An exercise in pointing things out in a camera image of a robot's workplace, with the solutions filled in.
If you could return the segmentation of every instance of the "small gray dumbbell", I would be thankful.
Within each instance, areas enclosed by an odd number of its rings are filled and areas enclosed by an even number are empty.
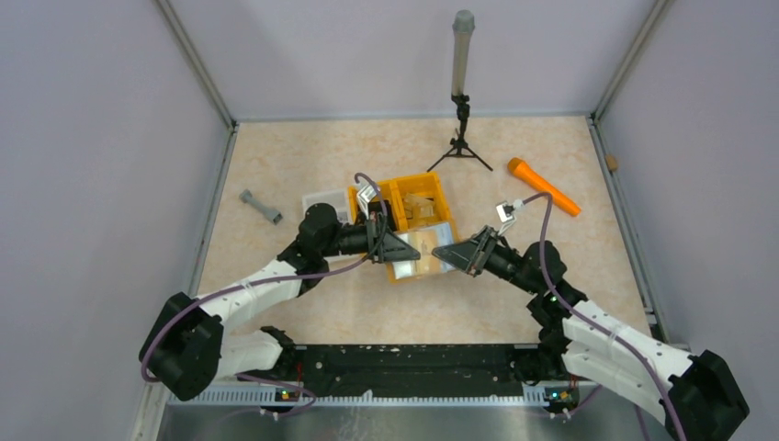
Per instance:
[[[283,218],[277,209],[271,209],[270,207],[263,205],[262,202],[252,196],[252,192],[249,190],[244,190],[241,195],[238,196],[238,199],[243,201],[243,203],[249,204],[256,208],[257,211],[263,213],[263,216],[265,216],[265,218],[269,221],[273,222],[274,225],[281,222]]]

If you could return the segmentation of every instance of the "orange flashlight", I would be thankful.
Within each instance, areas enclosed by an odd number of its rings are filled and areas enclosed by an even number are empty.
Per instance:
[[[551,194],[555,205],[571,216],[581,213],[581,209],[572,200],[560,193],[559,190],[554,188],[546,179],[539,176],[538,173],[534,172],[525,161],[519,158],[512,158],[509,161],[509,173],[522,179],[536,191],[546,191]]]

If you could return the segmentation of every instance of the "cylindrical tube on tripod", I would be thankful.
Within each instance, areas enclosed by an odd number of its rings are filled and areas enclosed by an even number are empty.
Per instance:
[[[467,9],[457,11],[452,29],[455,31],[455,61],[452,70],[452,96],[463,95],[465,71],[468,68],[470,36],[476,28],[473,14]]]

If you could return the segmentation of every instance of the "tabletop surface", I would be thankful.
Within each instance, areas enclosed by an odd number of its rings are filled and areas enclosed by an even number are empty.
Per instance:
[[[287,247],[303,218],[304,195],[346,188],[356,172],[377,181],[423,173],[448,149],[456,125],[455,119],[242,123],[199,292],[251,275]],[[548,240],[568,266],[565,278],[648,334],[585,118],[472,118],[466,139],[494,171],[453,158],[435,168],[460,238],[485,224],[499,227],[497,203],[535,193],[506,170],[512,157],[525,159],[581,207],[575,218],[554,208],[548,228]],[[274,226],[243,204],[238,195],[245,188],[284,219]],[[518,212],[506,233],[520,252],[539,238],[542,200]],[[452,272],[392,284],[384,265],[366,263],[275,305],[237,332],[273,325],[299,344],[534,343],[539,326],[525,308],[530,300],[489,273],[473,278]]]

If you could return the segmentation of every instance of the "black tripod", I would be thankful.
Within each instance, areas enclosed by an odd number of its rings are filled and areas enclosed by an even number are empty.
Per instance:
[[[468,104],[469,100],[470,97],[467,95],[452,96],[452,101],[457,104],[457,119],[460,121],[460,130],[457,131],[457,137],[452,138],[452,140],[449,141],[449,145],[451,145],[452,148],[449,149],[448,152],[444,153],[444,155],[441,156],[438,161],[435,161],[435,164],[431,165],[430,168],[427,169],[428,172],[433,170],[435,166],[438,165],[438,163],[444,161],[445,158],[478,159],[480,163],[484,164],[485,167],[492,171],[492,167],[485,163],[483,159],[479,158],[479,156],[475,154],[470,149],[470,147],[468,147],[468,143],[465,141],[465,130],[468,127],[468,117],[470,116],[470,104]],[[468,151],[470,154],[463,154],[464,150]]]

